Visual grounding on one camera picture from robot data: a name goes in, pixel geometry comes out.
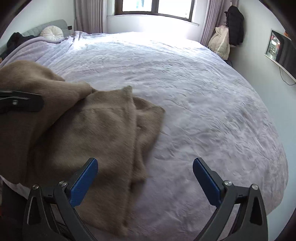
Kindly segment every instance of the beige puffer jacket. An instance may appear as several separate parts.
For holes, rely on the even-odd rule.
[[[215,28],[215,31],[209,41],[208,47],[223,60],[227,60],[230,52],[229,29],[226,26],[219,26]]]

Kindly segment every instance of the black cord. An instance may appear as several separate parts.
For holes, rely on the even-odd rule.
[[[287,85],[289,85],[289,86],[296,85],[296,83],[294,83],[294,84],[290,85],[290,84],[288,84],[286,81],[284,81],[284,82],[285,82]]]

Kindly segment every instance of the window pane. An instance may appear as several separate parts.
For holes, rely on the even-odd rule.
[[[151,12],[152,0],[123,0],[122,11],[146,11]]]
[[[191,0],[159,0],[158,13],[189,19]]]

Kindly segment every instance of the lavender blanket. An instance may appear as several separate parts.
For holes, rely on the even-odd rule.
[[[60,43],[29,40],[0,67],[15,60],[35,61],[98,90],[131,85],[134,95],[166,110],[128,237],[90,228],[98,240],[193,240],[215,210],[192,172],[198,156],[235,185],[258,184],[267,213],[281,202],[288,166],[267,108],[240,74],[198,42],[75,32]]]

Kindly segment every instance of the brown garment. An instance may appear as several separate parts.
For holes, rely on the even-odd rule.
[[[143,157],[160,132],[164,110],[133,97],[130,86],[96,91],[28,61],[0,69],[0,89],[44,99],[38,113],[0,115],[0,175],[27,187],[56,185],[94,157],[99,173],[76,210],[96,228],[126,234],[131,186],[146,177]]]

